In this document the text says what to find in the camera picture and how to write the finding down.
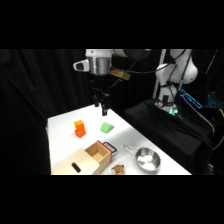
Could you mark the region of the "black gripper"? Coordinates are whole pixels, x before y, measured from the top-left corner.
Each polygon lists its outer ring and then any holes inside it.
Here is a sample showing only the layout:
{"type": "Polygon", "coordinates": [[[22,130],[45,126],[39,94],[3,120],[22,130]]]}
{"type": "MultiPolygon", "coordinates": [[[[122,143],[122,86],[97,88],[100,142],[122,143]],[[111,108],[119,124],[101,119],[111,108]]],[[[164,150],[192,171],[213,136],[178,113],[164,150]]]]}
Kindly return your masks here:
{"type": "Polygon", "coordinates": [[[93,75],[90,77],[90,85],[95,107],[99,107],[101,104],[102,116],[106,116],[110,99],[108,77],[93,75]]]}

